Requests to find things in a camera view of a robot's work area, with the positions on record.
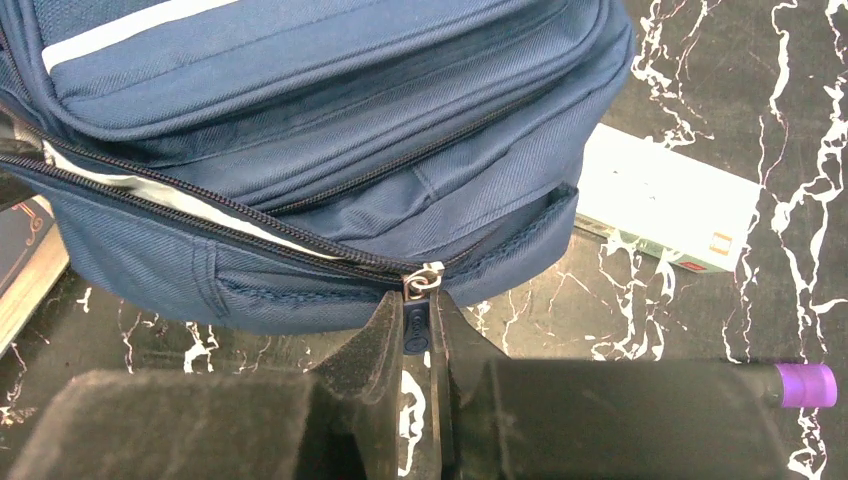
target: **navy blue backpack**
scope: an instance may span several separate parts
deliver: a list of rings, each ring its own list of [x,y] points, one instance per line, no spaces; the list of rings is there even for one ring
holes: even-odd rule
[[[174,320],[361,327],[565,252],[633,56],[618,0],[0,0],[0,155],[73,268]]]

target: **red label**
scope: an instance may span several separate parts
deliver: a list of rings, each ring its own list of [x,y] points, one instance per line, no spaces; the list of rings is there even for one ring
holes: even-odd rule
[[[702,267],[702,266],[698,265],[697,263],[692,263],[692,262],[683,262],[683,263],[680,264],[680,266],[686,267],[689,270],[695,270],[696,272],[700,272],[701,270],[707,269],[707,267]]]

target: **white reflective stripe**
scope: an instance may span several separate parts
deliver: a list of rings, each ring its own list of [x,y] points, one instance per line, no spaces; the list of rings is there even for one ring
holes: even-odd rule
[[[237,1],[168,0],[50,45],[41,52],[41,58],[47,73],[50,73],[53,67],[62,62],[102,50],[163,23],[191,17]]]
[[[171,186],[154,182],[153,180],[136,175],[106,175],[88,171],[71,163],[70,160],[63,157],[62,154],[57,152],[56,149],[47,142],[44,142],[44,150],[45,153],[47,153],[48,158],[53,160],[53,165],[57,168],[75,173],[101,185],[125,188],[136,197],[179,210],[193,217],[202,218],[204,220],[217,223],[218,225],[238,230],[248,235],[276,243],[277,245],[282,245],[286,248],[290,248],[313,257],[323,258],[324,260],[341,260],[339,257],[331,257],[323,253],[315,252],[296,243],[271,235],[252,223],[231,217],[203,200],[183,193]]]

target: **zipper slider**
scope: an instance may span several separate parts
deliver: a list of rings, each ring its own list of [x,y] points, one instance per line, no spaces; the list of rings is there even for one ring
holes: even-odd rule
[[[421,355],[430,347],[430,294],[442,284],[442,262],[403,277],[403,353]]]

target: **black marble surface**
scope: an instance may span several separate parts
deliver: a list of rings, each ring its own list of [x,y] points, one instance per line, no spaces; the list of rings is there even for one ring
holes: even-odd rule
[[[559,263],[469,308],[468,320],[514,357],[803,360],[825,362],[845,379],[848,2],[627,4],[638,55],[604,122],[763,186],[739,267],[697,275],[632,245],[576,233]],[[350,335],[256,337],[170,322],[68,274],[0,360],[0,471],[75,375],[308,369]],[[415,375],[404,376],[402,476],[417,468],[406,453],[420,455],[427,433],[415,380],[426,367],[421,357],[409,362]],[[844,405],[775,411],[787,464],[799,477],[848,478]]]

